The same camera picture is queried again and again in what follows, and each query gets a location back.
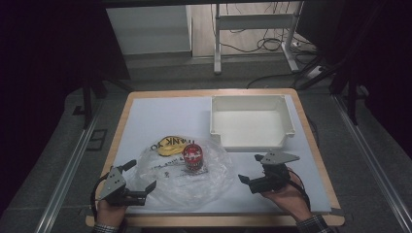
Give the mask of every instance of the metal frame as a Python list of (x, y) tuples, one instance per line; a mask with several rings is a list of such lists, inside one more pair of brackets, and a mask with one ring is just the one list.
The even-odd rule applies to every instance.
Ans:
[(299, 20), (300, 10), (303, 2), (299, 2), (293, 14), (278, 15), (247, 15), (247, 16), (221, 16), (220, 4), (216, 4), (215, 15), (215, 66), (216, 75), (222, 73), (222, 53), (221, 53), (221, 30), (239, 29), (267, 29), (267, 28), (289, 28), (288, 38), (282, 43), (282, 50), (288, 60), (292, 72), (298, 72), (296, 62), (292, 56), (291, 43), (294, 31)]
[(100, 114), (100, 110), (103, 106), (103, 100), (96, 100), (94, 107), (95, 114), (90, 120), (90, 125), (83, 130), (82, 136), (79, 139), (78, 144), (76, 144), (75, 149), (54, 189), (48, 206), (45, 208), (42, 217), (40, 218), (39, 224), (36, 227), (36, 233), (51, 232), (54, 222), (57, 218), (57, 214), (63, 204), (64, 198), (66, 197), (67, 191), (69, 190), (70, 184), (75, 177), (79, 164), (82, 160), (83, 154), (86, 150), (86, 145), (90, 139), (91, 133), (93, 132), (94, 126)]
[(364, 139), (361, 130), (357, 125), (355, 125), (352, 120), (346, 114), (347, 108), (344, 101), (341, 97), (336, 95), (331, 95), (332, 101), (336, 104), (336, 107), (342, 116), (343, 121), (345, 122), (351, 136), (355, 140), (360, 153), (369, 167), (370, 172), (375, 178), (376, 183), (379, 185), (383, 195), (387, 199), (394, 215), (402, 227), (404, 232), (412, 232), (412, 216), (409, 213), (408, 207), (401, 199), (399, 193), (392, 185), (392, 182), (386, 175), (384, 169), (379, 163), (378, 159), (375, 156), (372, 148), (369, 146), (367, 141)]

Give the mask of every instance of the wrist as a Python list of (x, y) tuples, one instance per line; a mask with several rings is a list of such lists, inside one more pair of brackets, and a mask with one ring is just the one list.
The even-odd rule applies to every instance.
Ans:
[(93, 227), (93, 233), (108, 233), (108, 232), (118, 232), (119, 228), (114, 226), (105, 225), (100, 222), (96, 222)]
[(307, 220), (309, 218), (311, 218), (313, 216), (313, 214), (309, 211), (304, 211), (304, 212), (298, 212), (298, 213), (293, 213), (292, 217), (294, 218), (294, 220), (296, 222), (300, 222), (300, 221), (304, 221)]
[(299, 232), (332, 232), (322, 216), (312, 216), (296, 223)]
[(119, 227), (123, 217), (116, 215), (97, 215), (97, 224), (102, 224), (111, 227)]

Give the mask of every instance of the human hand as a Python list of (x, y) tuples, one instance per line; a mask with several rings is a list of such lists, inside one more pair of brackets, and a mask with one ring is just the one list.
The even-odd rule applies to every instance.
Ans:
[[(294, 173), (290, 172), (291, 180), (302, 186), (300, 179)], [(302, 194), (290, 184), (279, 191), (267, 191), (261, 193), (261, 195), (272, 202), (274, 202), (284, 212), (291, 215), (296, 221), (303, 221), (312, 217), (312, 213), (309, 211), (308, 206), (302, 196)]]
[(119, 227), (126, 213), (126, 206), (111, 206), (106, 200), (97, 203), (97, 222)]

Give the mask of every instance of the metal stand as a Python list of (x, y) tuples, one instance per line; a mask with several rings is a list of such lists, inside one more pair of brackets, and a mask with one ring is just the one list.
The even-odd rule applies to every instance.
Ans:
[(216, 4), (215, 15), (215, 74), (222, 72), (221, 54), (221, 30), (241, 30), (241, 29), (267, 29), (267, 28), (289, 28), (289, 35), (285, 43), (282, 43), (282, 50), (288, 60), (292, 72), (298, 72), (296, 62), (291, 53), (291, 43), (294, 31), (299, 20), (300, 10), (303, 2), (299, 2), (293, 14), (278, 15), (247, 15), (247, 16), (221, 16), (220, 4)]

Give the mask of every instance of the sleeve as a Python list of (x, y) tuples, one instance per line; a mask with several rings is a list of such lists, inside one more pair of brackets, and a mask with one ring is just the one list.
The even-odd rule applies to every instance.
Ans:
[(296, 223), (300, 233), (333, 233), (322, 216), (313, 216)]
[(95, 223), (92, 233), (117, 233), (119, 230), (118, 227), (107, 226), (100, 223)]

